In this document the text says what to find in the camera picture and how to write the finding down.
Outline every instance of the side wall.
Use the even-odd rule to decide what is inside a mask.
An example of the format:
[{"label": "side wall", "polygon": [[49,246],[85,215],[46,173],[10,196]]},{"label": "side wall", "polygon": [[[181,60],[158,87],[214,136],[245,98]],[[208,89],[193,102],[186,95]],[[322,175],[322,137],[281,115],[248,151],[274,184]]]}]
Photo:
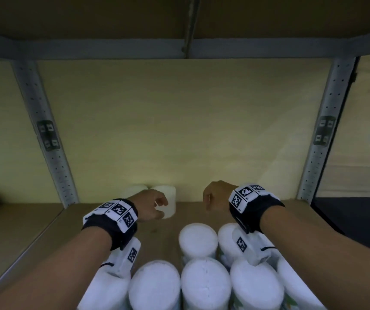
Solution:
[{"label": "side wall", "polygon": [[80,201],[127,185],[200,200],[212,180],[295,198],[331,60],[43,61]]},{"label": "side wall", "polygon": [[360,59],[317,197],[370,197],[370,56]]},{"label": "side wall", "polygon": [[9,62],[0,62],[0,195],[7,203],[59,202]]}]

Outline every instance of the upper shelf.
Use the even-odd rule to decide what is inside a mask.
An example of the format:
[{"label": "upper shelf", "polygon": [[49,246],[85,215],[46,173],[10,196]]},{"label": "upper shelf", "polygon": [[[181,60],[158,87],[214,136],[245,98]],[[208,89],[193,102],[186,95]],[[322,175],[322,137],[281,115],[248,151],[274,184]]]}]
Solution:
[{"label": "upper shelf", "polygon": [[[20,40],[184,37],[185,0],[0,0],[0,35]],[[370,0],[201,0],[195,38],[352,37]]]}]

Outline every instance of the white canister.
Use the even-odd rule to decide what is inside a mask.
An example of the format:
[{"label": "white canister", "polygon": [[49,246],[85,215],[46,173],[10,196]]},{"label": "white canister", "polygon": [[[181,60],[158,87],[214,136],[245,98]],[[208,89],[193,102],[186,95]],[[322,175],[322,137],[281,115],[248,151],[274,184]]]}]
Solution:
[{"label": "white canister", "polygon": [[286,259],[281,258],[277,264],[277,272],[286,289],[282,309],[287,310],[325,310],[320,300],[307,287]]},{"label": "white canister", "polygon": [[238,227],[237,223],[223,225],[218,231],[219,261],[229,270],[234,261],[242,257],[242,251],[233,240],[233,231]]},{"label": "white canister", "polygon": [[151,189],[163,192],[167,199],[167,205],[156,207],[157,210],[162,211],[165,214],[163,218],[167,219],[174,215],[176,211],[176,188],[174,186],[161,185],[152,187]]},{"label": "white canister", "polygon": [[206,224],[188,224],[179,233],[179,246],[183,253],[183,265],[194,258],[215,258],[218,235]]},{"label": "white canister", "polygon": [[[274,244],[263,233],[258,232],[260,239],[263,241],[265,247],[275,247]],[[270,251],[271,256],[267,260],[268,264],[277,270],[278,260],[282,257],[278,249],[267,249]]]},{"label": "white canister", "polygon": [[148,189],[145,185],[132,185],[129,187],[126,187],[124,191],[120,194],[120,198],[129,198],[133,195],[136,195],[136,193],[141,192],[142,190]]},{"label": "white canister", "polygon": [[233,310],[278,310],[284,299],[284,286],[268,264],[257,266],[239,259],[231,267]]},{"label": "white canister", "polygon": [[78,310],[128,310],[127,290],[130,274],[126,278],[110,275],[104,267],[95,274],[84,293]]},{"label": "white canister", "polygon": [[227,310],[231,296],[228,271],[217,260],[190,261],[182,271],[184,310]]},{"label": "white canister", "polygon": [[180,310],[180,292],[178,270],[167,261],[151,261],[131,280],[130,306],[133,310]]}]

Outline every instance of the hand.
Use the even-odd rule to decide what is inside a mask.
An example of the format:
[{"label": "hand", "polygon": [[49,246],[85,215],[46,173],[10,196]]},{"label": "hand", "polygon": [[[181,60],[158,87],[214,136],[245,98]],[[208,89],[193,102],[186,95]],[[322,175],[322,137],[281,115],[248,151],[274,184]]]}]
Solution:
[{"label": "hand", "polygon": [[138,213],[137,219],[140,222],[162,219],[165,216],[162,211],[155,209],[156,203],[167,205],[167,199],[160,191],[145,189],[127,199],[134,203]]},{"label": "hand", "polygon": [[206,209],[208,211],[219,210],[228,212],[229,196],[237,187],[224,181],[211,182],[203,191],[203,203],[205,203]]}]

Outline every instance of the wristband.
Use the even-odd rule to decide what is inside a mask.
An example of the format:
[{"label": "wristband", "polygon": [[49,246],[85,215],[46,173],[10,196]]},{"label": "wristband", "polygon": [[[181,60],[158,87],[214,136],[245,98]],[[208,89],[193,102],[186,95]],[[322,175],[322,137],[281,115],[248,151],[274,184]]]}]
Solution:
[{"label": "wristband", "polygon": [[137,231],[137,210],[127,199],[103,203],[83,218],[83,228],[97,226],[112,238],[111,250],[123,250]]},{"label": "wristband", "polygon": [[236,188],[229,197],[229,211],[245,233],[260,231],[262,214],[274,205],[284,204],[281,200],[256,184]]}]

